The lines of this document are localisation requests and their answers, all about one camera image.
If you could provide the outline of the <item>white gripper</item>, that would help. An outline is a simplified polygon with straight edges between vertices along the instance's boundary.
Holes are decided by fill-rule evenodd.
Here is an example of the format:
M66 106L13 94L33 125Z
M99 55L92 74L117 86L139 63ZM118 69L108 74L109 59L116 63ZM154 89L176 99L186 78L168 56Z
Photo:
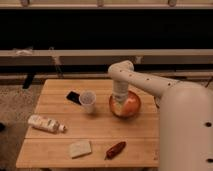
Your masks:
M128 84L114 83L113 84L113 99L119 105L123 106L128 98Z

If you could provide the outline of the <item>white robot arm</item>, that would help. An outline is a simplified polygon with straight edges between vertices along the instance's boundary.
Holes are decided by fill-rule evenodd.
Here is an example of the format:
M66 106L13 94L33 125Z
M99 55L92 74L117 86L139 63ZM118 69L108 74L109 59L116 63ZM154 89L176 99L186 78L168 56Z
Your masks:
M111 111L136 113L128 86L153 95L159 105L159 171L213 171L213 91L193 82L138 73L123 61L108 69L113 79Z

